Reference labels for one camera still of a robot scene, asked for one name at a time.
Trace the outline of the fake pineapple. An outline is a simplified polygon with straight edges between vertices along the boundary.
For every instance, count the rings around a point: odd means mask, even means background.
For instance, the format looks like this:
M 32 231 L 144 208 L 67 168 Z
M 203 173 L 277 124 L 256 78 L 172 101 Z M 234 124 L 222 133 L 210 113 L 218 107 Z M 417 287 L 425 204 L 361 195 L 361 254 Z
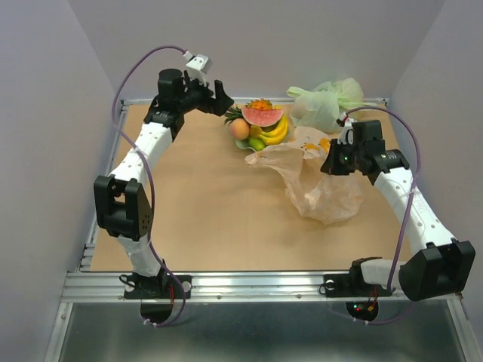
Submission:
M 244 106 L 232 106 L 225 113 L 225 124 L 243 118 L 250 125 L 269 127 L 276 124 L 283 116 L 282 109 L 276 109 L 266 99 L 252 100 Z

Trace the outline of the fake peach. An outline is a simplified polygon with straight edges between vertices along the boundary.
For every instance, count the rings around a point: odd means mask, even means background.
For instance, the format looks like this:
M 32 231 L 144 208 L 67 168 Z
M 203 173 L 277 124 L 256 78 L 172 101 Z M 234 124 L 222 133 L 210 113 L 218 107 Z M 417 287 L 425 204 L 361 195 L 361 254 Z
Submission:
M 237 118 L 231 122 L 229 131 L 236 140 L 245 140 L 250 136 L 250 125 L 243 118 Z

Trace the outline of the fake watermelon slice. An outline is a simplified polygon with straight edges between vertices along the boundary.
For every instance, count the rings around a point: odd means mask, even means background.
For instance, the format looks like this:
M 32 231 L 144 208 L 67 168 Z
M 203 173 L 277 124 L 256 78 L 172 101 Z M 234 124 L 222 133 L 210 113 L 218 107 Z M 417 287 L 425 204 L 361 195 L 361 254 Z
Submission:
M 241 109 L 243 118 L 247 123 L 259 127 L 270 127 L 278 123 L 284 115 L 283 109 Z

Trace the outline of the banana print plastic bag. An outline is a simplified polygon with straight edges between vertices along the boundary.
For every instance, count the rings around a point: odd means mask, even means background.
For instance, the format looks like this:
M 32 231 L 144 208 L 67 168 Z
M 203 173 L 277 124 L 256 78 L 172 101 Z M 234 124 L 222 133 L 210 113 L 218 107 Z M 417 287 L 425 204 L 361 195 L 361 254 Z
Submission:
M 295 127 L 286 141 L 246 156 L 245 162 L 276 171 L 299 215 L 330 225 L 353 218 L 363 202 L 355 176 L 321 172 L 330 143 L 331 137 L 320 130 Z

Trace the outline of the fake banana bunch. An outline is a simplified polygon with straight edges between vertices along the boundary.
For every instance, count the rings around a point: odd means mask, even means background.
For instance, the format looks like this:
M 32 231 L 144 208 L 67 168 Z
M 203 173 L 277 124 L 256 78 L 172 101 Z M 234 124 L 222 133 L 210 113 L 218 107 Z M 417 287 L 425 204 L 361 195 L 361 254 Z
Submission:
M 250 127 L 250 136 L 254 139 L 263 141 L 267 146 L 278 145 L 283 142 L 288 133 L 289 121 L 286 116 L 282 116 L 276 128 L 271 131 L 264 131 L 259 126 Z

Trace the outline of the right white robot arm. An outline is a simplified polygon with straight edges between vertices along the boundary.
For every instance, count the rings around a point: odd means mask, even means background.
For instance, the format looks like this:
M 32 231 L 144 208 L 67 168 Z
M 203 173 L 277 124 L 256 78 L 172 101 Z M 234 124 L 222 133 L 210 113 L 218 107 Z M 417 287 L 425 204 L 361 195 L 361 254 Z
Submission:
M 342 132 L 331 140 L 322 173 L 348 176 L 359 171 L 366 176 L 401 223 L 412 252 L 407 262 L 379 257 L 354 261 L 348 288 L 356 294 L 373 286 L 401 290 L 414 302 L 462 292 L 475 259 L 474 247 L 469 241 L 458 241 L 438 220 L 413 186 L 407 159 L 397 149 L 386 149 L 379 121 L 347 118 L 339 124 Z

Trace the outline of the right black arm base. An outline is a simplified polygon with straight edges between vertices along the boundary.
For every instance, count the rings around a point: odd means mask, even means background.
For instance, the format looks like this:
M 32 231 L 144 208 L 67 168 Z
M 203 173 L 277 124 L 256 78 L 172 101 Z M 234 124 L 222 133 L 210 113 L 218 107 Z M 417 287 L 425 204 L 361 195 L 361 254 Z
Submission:
M 318 287 L 318 293 L 328 298 L 360 297 L 360 300 L 346 302 L 346 310 L 356 321 L 366 324 L 381 324 L 375 322 L 379 312 L 378 298 L 391 296 L 380 282 L 366 282 L 363 277 L 363 266 L 370 262 L 383 261 L 380 257 L 361 258 L 352 262 L 347 273 L 325 274 Z

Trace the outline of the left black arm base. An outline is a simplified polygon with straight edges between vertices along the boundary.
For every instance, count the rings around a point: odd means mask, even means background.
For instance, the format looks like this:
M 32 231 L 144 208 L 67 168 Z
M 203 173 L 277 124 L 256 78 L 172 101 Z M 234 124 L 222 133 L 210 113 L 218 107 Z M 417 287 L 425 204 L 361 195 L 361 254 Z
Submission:
M 173 324 L 191 297 L 191 275 L 173 277 L 161 270 L 155 277 L 132 273 L 121 274 L 118 279 L 124 284 L 124 299 L 141 301 L 140 316 L 151 327 Z

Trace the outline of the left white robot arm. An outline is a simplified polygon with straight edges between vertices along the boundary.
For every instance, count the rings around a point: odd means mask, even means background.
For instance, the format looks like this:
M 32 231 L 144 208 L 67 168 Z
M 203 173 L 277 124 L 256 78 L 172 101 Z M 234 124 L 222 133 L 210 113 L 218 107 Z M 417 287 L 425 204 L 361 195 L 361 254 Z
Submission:
M 131 149 L 119 165 L 94 181 L 97 224 L 123 246 L 133 272 L 143 277 L 142 288 L 152 297 L 167 291 L 168 279 L 159 273 L 162 261 L 150 238 L 155 199 L 144 186 L 154 185 L 152 169 L 176 139 L 185 114 L 199 110 L 221 116 L 233 103 L 220 80 L 204 85 L 187 71 L 160 71 L 158 93 L 139 136 L 129 142 Z

